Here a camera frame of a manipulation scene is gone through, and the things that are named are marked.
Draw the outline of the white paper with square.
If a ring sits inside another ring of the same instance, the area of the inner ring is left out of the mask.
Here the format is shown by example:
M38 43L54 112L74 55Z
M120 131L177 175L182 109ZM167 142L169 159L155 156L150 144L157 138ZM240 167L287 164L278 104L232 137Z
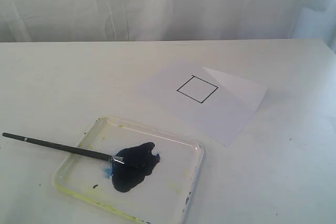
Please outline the white paper with square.
M267 88L191 62L177 62L150 77L139 91L206 136L230 146Z

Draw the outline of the black paintbrush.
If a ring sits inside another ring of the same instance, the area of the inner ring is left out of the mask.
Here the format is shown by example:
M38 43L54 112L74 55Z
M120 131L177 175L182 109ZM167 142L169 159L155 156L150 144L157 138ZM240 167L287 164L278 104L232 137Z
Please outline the black paintbrush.
M105 153L95 152L95 151L91 151L91 150L85 150L83 148L67 146L67 145L62 145L62 144L53 143L53 142L42 141L42 140L38 140L38 139L35 139L35 138L29 138L29 137L25 137L25 136L10 134L10 133L2 133L2 136L6 137L6 138L11 138L11 139L14 139L14 140L18 140L18 141L22 141L22 142L26 142L26 143L30 143L30 144L35 144L35 145L39 145L39 146L43 146L43 147L47 147L47 148L52 148L52 149L55 149L55 150L64 151L64 152L68 152L68 153L72 153L72 154L76 154L76 155L90 157L90 158L94 158L94 159L98 159L98 160L102 160L102 161L107 161L107 162L111 162L111 163L112 162L117 162L117 163L120 163L120 164L124 164L123 157L119 157L119 156L112 156L112 155L105 154Z

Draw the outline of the dark blue paint blob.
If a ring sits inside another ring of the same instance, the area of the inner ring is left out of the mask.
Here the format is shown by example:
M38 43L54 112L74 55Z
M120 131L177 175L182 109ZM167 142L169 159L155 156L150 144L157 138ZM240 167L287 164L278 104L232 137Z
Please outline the dark blue paint blob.
M152 174L155 166L160 162L159 154L152 154L155 147L153 142L139 146L125 148L117 153L124 163L112 163L111 179L114 188L126 193L142 183L145 177Z

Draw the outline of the clear plastic paint tray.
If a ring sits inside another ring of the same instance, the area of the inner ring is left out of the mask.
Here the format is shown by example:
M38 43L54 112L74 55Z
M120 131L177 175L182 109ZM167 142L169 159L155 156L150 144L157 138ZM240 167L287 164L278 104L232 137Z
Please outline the clear plastic paint tray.
M160 161L151 175L126 193L112 184L111 164L70 154L53 175L53 186L64 194L100 207L135 223L182 223L191 201L204 150L186 140L137 122L115 117L97 119L79 148L116 154L153 142Z

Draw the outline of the white backdrop curtain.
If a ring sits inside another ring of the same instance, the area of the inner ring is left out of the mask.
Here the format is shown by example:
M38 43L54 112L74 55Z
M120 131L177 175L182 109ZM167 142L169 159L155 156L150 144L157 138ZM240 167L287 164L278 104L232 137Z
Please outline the white backdrop curtain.
M1 0L1 41L320 38L335 0Z

